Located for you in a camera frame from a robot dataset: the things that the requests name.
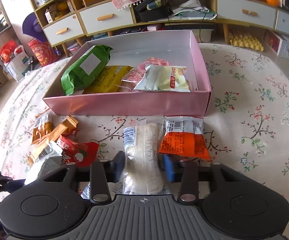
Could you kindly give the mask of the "orange white snack packet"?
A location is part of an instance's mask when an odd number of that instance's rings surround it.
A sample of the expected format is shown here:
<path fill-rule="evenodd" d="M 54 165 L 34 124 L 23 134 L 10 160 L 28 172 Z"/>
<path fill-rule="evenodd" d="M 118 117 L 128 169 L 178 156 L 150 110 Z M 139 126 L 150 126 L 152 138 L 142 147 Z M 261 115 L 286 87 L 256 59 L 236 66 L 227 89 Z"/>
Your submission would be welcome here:
<path fill-rule="evenodd" d="M 165 135 L 159 153 L 209 160 L 204 139 L 204 119 L 191 116 L 165 118 Z"/>

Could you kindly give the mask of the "white shopping bag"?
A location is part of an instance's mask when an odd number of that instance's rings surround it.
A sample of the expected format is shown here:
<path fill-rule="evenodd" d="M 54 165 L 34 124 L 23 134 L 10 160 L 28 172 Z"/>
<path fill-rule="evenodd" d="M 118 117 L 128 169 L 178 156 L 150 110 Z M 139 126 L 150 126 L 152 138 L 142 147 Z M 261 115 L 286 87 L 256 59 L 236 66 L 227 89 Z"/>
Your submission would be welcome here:
<path fill-rule="evenodd" d="M 29 56 L 22 45 L 17 45 L 14 40 L 8 41 L 0 50 L 1 60 L 9 74 L 18 83 L 29 72 Z"/>

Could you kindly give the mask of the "black storage tray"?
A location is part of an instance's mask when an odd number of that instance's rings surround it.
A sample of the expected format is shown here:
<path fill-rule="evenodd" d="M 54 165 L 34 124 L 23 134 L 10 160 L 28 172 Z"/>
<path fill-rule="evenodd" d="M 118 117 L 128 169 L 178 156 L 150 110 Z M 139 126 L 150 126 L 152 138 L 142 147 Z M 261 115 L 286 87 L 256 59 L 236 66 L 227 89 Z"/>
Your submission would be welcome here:
<path fill-rule="evenodd" d="M 167 0 L 143 0 L 134 7 L 134 11 L 138 22 L 157 21 L 173 13 Z"/>

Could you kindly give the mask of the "pale green biscuit packet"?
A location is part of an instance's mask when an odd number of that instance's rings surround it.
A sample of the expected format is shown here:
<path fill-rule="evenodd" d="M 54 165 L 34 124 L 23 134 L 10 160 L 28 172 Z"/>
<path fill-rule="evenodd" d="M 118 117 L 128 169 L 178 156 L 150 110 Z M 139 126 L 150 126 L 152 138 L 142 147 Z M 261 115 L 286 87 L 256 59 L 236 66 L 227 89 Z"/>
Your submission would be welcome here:
<path fill-rule="evenodd" d="M 190 92 L 185 74 L 185 66 L 160 66 L 149 64 L 145 74 L 136 84 L 134 90 L 149 92 Z"/>

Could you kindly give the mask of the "green snack pack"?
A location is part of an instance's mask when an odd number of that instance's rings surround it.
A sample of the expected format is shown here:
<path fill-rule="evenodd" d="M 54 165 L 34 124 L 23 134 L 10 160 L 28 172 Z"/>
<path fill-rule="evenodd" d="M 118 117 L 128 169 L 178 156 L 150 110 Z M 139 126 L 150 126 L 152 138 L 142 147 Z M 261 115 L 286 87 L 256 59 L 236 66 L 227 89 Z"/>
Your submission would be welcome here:
<path fill-rule="evenodd" d="M 65 95 L 89 87 L 110 61 L 113 49 L 106 45 L 94 45 L 76 62 L 71 64 L 61 77 L 61 86 Z"/>

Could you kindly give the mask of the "white decorative box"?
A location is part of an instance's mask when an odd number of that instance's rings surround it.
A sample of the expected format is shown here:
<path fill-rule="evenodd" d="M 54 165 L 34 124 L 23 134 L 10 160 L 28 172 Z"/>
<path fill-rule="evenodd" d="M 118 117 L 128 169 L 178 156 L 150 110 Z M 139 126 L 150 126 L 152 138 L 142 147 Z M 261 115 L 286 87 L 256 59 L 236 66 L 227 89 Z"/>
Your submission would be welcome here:
<path fill-rule="evenodd" d="M 277 54 L 284 59 L 289 59 L 289 36 L 265 30 L 264 41 Z"/>

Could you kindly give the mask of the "red lantern bag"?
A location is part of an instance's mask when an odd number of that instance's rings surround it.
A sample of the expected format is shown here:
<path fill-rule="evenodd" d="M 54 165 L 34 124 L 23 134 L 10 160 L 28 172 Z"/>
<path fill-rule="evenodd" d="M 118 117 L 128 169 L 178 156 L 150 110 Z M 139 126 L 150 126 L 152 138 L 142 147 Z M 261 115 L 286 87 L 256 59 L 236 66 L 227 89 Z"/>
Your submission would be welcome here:
<path fill-rule="evenodd" d="M 33 38 L 28 42 L 28 45 L 42 67 L 55 63 L 60 59 L 60 56 L 48 41 L 41 42 Z"/>

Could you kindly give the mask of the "wooden tv cabinet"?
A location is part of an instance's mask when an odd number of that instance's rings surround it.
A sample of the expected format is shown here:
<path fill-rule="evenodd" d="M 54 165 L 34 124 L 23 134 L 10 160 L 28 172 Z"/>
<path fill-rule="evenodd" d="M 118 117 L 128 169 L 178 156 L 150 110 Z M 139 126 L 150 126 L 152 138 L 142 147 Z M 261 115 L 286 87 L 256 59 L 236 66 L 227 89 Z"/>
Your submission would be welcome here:
<path fill-rule="evenodd" d="M 289 35 L 283 0 L 30 0 L 50 45 L 136 25 L 220 23 L 254 26 Z"/>

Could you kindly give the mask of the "pink cardboard box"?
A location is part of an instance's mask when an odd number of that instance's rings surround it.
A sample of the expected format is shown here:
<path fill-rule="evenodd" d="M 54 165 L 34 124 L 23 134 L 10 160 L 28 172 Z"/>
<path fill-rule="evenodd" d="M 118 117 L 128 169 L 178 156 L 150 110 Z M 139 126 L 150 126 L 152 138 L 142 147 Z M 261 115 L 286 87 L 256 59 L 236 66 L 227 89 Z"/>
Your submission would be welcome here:
<path fill-rule="evenodd" d="M 211 85 L 190 30 L 86 42 L 44 97 L 57 115 L 204 116 Z"/>

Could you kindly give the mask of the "floral tablecloth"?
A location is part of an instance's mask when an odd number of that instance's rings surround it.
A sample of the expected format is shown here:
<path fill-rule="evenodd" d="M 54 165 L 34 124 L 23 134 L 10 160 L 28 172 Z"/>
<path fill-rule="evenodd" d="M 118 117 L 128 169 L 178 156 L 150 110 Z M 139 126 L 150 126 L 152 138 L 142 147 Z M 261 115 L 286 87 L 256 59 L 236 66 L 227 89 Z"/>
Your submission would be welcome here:
<path fill-rule="evenodd" d="M 212 88 L 204 119 L 213 161 L 282 194 L 289 202 L 289 60 L 272 61 L 227 45 L 200 45 Z M 0 106 L 0 172 L 14 179 L 29 171 L 27 156 L 44 95 L 67 63 L 63 59 L 14 83 Z M 289 222 L 285 230 L 289 238 Z"/>

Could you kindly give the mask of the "yellow snack packet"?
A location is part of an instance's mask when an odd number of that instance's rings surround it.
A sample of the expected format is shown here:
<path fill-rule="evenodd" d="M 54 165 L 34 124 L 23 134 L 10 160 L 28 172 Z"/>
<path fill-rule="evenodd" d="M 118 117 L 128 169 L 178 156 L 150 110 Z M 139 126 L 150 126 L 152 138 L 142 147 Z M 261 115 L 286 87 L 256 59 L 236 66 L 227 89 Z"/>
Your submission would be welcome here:
<path fill-rule="evenodd" d="M 131 66 L 106 66 L 83 94 L 117 92 L 122 78 L 131 70 Z"/>

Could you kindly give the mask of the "gold snack bar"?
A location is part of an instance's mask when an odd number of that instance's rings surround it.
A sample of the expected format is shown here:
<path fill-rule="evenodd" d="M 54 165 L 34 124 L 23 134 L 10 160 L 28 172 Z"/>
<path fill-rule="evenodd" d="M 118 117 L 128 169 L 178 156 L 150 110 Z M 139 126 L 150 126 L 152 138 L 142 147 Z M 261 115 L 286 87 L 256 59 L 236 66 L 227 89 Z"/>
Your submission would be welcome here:
<path fill-rule="evenodd" d="M 66 119 L 62 123 L 60 123 L 46 135 L 43 135 L 42 138 L 37 139 L 32 143 L 28 159 L 31 162 L 35 162 L 42 150 L 48 146 L 51 141 L 56 142 L 61 135 L 72 133 L 76 130 L 77 126 L 78 120 L 76 118 L 70 115 L 66 116 Z"/>

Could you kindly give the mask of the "lotus root chip packet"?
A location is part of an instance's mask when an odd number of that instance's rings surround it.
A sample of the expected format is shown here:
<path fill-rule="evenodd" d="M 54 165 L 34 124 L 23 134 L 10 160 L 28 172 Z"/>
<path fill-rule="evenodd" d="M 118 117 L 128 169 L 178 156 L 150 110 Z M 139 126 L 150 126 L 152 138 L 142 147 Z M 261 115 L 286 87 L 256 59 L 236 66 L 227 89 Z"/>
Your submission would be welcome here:
<path fill-rule="evenodd" d="M 52 131 L 51 111 L 47 110 L 36 116 L 36 121 L 32 131 L 32 144 L 38 142 L 42 137 Z"/>

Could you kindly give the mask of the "clear rice cracker pack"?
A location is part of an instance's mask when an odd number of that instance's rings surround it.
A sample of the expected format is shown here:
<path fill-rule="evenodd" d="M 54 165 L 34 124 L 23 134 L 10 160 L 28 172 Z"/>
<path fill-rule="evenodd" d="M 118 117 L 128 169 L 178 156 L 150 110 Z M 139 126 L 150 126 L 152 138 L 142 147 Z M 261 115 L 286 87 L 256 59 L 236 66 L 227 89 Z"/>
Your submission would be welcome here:
<path fill-rule="evenodd" d="M 162 132 L 161 124 L 146 119 L 123 129 L 124 194 L 152 195 L 163 192 L 164 179 L 158 165 Z"/>

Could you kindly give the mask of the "pink nougat pack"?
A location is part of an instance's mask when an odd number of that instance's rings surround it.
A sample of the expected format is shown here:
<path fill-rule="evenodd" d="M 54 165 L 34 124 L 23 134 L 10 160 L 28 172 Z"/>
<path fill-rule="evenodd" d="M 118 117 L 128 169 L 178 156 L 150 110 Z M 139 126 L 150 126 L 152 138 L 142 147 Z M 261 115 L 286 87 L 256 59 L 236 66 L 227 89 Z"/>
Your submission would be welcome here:
<path fill-rule="evenodd" d="M 136 85 L 138 82 L 141 81 L 141 79 L 145 75 L 146 67 L 149 65 L 168 66 L 169 62 L 156 57 L 150 57 L 145 62 L 141 63 L 137 67 L 134 67 L 127 74 L 125 74 L 125 76 L 122 78 L 122 81 Z"/>

